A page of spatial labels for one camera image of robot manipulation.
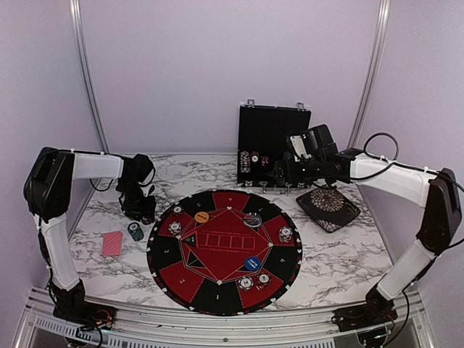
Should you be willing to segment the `clear round button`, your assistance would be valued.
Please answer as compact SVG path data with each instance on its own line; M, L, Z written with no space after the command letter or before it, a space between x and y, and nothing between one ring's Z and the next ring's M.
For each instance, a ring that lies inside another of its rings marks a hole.
M258 228L262 224L262 218L257 213L246 214L243 221L250 228Z

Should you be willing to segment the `white chip stack seat four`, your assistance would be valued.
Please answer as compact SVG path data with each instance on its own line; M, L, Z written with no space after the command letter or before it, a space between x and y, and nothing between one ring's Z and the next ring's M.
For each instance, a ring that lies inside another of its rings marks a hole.
M182 225L178 221L171 222L167 228L168 232L173 236L178 236L182 231Z

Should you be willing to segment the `red poker chip stack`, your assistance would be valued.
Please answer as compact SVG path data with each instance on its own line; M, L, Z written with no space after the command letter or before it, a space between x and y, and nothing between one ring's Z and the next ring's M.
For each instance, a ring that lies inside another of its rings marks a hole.
M141 219L141 222L142 222L144 225L150 225L150 224L153 223L153 220L151 220L151 219L149 219L149 218L143 217L143 218Z

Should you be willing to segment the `green poker chip stack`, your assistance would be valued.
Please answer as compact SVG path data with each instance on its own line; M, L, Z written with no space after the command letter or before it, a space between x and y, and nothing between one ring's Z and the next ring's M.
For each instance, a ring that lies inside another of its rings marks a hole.
M128 225L128 232L134 241L141 241L144 238L144 232L137 222Z

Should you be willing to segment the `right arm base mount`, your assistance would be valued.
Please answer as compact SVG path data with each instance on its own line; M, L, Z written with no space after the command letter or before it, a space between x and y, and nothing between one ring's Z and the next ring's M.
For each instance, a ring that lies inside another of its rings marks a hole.
M369 291L365 303L334 310L331 322L340 332L393 322L398 318L394 302L381 296L375 289Z

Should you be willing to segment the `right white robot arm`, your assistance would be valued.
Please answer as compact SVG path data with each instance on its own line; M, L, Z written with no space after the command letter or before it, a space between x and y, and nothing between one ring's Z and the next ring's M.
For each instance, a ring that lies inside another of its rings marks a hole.
M299 183L313 184L317 180L353 183L365 192L385 193L390 203L403 201L415 205L422 213L418 219L419 230L410 239L411 245L403 249L402 255L374 286L377 297L360 307L359 318L367 325L385 316L388 310L385 300L395 298L424 275L437 257L458 245L454 238L463 218L460 206L463 187L447 168L416 167L363 154L358 149L327 157L291 154L285 160Z

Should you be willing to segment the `orange dealer button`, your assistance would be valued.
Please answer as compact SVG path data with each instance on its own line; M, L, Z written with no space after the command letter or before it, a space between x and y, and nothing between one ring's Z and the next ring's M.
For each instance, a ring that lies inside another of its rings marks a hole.
M206 223L209 220L209 214L207 212L198 212L195 214L194 219L197 223Z

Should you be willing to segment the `white chip stack seat eight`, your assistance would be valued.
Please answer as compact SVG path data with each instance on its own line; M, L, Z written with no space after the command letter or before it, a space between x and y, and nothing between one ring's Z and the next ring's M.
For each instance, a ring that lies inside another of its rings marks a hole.
M290 227L282 227L278 232L278 239L281 243L289 243L292 240L293 231Z

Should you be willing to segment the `white chip stack seat ten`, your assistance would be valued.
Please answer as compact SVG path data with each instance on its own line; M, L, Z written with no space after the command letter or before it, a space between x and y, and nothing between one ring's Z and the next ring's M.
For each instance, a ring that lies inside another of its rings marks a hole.
M241 277L239 280L238 280L238 287L239 289L241 289L242 291L248 291L248 290L251 290L253 288L253 285L254 285L254 281L251 277L249 276L244 276L244 277Z

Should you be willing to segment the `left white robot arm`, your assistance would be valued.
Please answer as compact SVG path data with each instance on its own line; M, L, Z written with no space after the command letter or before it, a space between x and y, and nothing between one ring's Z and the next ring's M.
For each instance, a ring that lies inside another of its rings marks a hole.
M23 195L43 237L51 282L60 290L80 283L73 264L67 216L73 182L106 178L116 180L123 213L145 225L154 222L155 167L144 154L134 157L44 147L25 182Z

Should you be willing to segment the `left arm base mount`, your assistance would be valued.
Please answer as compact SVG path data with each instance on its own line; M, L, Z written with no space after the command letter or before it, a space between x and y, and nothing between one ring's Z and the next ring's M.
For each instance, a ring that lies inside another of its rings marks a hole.
M54 316L86 328L103 326L111 328L116 309L112 306L88 302L84 290L62 291L51 293L54 300Z

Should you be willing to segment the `red chip stack seat ten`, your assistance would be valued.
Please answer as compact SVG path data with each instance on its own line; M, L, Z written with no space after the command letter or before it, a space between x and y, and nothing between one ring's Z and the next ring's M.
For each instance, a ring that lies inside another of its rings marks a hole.
M267 273L261 273L257 277L257 287L260 289L269 286L271 282L271 278Z

